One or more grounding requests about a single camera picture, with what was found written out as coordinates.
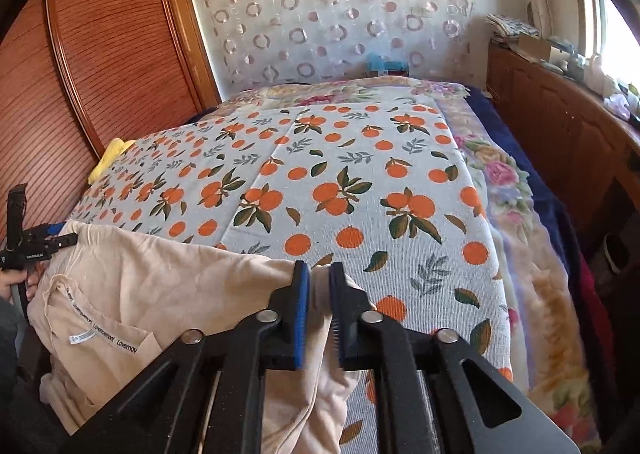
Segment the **person's left hand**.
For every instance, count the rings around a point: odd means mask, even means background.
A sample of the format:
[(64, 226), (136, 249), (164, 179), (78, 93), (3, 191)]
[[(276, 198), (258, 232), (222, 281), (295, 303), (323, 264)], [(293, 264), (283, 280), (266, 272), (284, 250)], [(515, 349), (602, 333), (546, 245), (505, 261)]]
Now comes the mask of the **person's left hand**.
[(0, 273), (0, 296), (3, 300), (12, 300), (12, 287), (24, 284), (28, 301), (35, 297), (40, 278), (47, 263), (38, 262), (29, 270), (5, 270)]

